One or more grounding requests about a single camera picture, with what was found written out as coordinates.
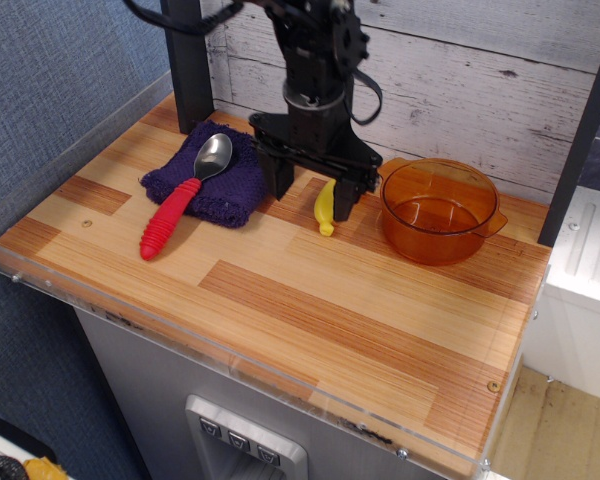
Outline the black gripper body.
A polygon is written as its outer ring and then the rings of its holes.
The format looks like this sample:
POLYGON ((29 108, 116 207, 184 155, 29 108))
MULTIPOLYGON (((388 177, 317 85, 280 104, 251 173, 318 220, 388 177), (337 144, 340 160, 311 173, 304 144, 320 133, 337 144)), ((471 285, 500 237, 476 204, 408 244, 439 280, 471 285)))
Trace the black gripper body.
POLYGON ((380 155, 360 139, 339 100, 325 108, 301 108, 290 103, 288 112, 254 113, 249 117, 256 151, 283 156, 296 166, 337 180, 373 181, 375 190, 380 155))

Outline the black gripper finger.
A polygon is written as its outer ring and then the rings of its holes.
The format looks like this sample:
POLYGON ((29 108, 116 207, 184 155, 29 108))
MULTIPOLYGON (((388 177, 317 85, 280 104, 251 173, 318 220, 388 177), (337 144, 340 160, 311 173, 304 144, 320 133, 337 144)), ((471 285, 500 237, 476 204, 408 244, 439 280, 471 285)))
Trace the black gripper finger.
POLYGON ((342 178, 337 180, 333 193, 334 220, 336 222, 347 221, 353 207, 359 202, 360 198, 369 191, 373 191, 373 181, 369 178, 342 178))
POLYGON ((283 156, 263 149, 258 149, 257 154, 258 162, 270 194, 276 200, 281 200, 294 182, 294 164, 283 156))

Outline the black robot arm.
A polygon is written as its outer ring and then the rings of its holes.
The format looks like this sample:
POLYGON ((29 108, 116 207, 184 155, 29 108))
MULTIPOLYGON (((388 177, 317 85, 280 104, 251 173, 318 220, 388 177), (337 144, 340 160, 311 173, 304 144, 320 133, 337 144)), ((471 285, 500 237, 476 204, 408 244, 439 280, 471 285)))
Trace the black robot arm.
POLYGON ((351 1, 262 1, 286 64, 285 114, 255 113, 249 123, 270 193, 281 199, 301 166, 335 180, 333 217, 349 218, 360 197, 374 191, 381 156, 353 131, 355 82, 375 94, 378 84, 358 66, 369 37, 351 1))

